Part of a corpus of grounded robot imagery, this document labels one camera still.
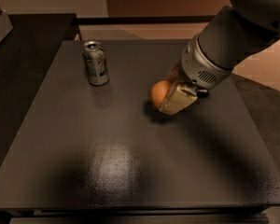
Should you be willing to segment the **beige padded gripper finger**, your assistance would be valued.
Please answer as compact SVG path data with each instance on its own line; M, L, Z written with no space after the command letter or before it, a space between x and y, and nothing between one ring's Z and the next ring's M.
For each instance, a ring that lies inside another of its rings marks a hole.
M170 116L178 113L198 99L197 90L196 86L187 82L175 81L162 101L159 111Z
M174 64L171 69L169 70L169 72L167 73L165 80L169 81L169 82L175 82L178 81L180 79L179 76L179 64L176 63Z

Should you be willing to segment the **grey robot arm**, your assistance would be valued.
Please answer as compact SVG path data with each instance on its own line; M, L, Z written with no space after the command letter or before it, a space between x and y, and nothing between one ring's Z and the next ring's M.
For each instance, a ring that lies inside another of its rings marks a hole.
M230 1L188 42L165 87L151 91L160 112L173 115L192 105L198 91L213 89L245 58L280 39L280 0Z

